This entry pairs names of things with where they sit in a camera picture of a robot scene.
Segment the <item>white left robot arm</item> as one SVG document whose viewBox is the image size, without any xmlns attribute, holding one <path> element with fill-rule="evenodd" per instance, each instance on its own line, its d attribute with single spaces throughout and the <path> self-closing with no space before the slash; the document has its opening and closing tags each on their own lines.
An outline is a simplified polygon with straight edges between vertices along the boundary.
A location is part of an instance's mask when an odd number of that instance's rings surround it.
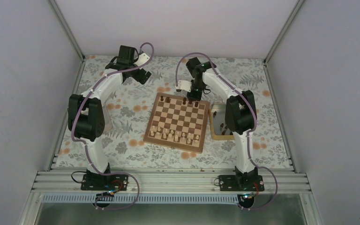
<svg viewBox="0 0 360 225">
<path fill-rule="evenodd" d="M 153 56 L 153 53 L 147 54 L 141 48 L 122 45 L 118 55 L 106 65 L 99 80 L 82 94 L 69 97 L 67 113 L 71 139 L 84 147 L 88 171 L 96 173 L 93 184 L 101 190 L 109 188 L 112 183 L 100 138 L 112 123 L 105 104 L 108 97 L 128 78 L 145 84 L 151 72 L 143 67 L 151 62 Z"/>
</svg>

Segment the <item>metal tin under left arm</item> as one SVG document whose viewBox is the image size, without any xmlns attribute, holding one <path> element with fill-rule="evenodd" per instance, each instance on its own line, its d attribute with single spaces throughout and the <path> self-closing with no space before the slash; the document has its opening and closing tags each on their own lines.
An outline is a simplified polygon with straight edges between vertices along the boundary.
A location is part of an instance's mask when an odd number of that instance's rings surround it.
<svg viewBox="0 0 360 225">
<path fill-rule="evenodd" d="M 105 133 L 105 132 L 110 131 L 113 128 L 113 123 L 111 121 L 111 117 L 109 115 L 107 106 L 104 105 L 102 107 L 102 109 L 103 109 L 103 116 L 104 116 L 104 122 L 105 122 L 105 128 L 104 128 L 103 132 Z"/>
</svg>

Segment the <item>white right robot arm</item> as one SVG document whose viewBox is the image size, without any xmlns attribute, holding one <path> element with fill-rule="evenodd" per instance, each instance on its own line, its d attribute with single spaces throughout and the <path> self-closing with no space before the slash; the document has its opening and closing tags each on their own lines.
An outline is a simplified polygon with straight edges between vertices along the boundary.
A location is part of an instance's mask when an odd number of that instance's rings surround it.
<svg viewBox="0 0 360 225">
<path fill-rule="evenodd" d="M 187 93 L 189 100 L 201 100 L 209 86 L 225 101 L 225 123 L 233 133 L 237 151 L 235 185 L 239 190 L 246 191 L 253 185 L 252 175 L 256 174 L 250 152 L 251 136 L 257 125 L 254 95 L 251 91 L 236 88 L 210 62 L 201 63 L 194 57 L 188 60 L 186 67 L 193 78 Z"/>
</svg>

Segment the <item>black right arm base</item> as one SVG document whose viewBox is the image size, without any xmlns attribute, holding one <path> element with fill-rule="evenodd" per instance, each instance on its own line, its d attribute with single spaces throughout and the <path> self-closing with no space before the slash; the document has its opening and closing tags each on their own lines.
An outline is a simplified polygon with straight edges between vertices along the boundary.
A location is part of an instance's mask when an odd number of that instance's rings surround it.
<svg viewBox="0 0 360 225">
<path fill-rule="evenodd" d="M 261 192 L 265 190 L 263 177 L 261 175 L 247 178 L 237 177 L 236 175 L 219 175 L 218 181 L 220 191 L 222 192 Z"/>
</svg>

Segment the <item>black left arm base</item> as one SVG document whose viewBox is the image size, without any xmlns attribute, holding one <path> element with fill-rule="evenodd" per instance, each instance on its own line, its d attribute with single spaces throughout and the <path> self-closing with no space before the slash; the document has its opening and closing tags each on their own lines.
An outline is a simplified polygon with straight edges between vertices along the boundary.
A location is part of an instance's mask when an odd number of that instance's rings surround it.
<svg viewBox="0 0 360 225">
<path fill-rule="evenodd" d="M 82 178 L 81 190 L 93 191 L 126 191 L 128 175 L 117 174 L 103 176 L 97 173 L 87 173 Z"/>
</svg>

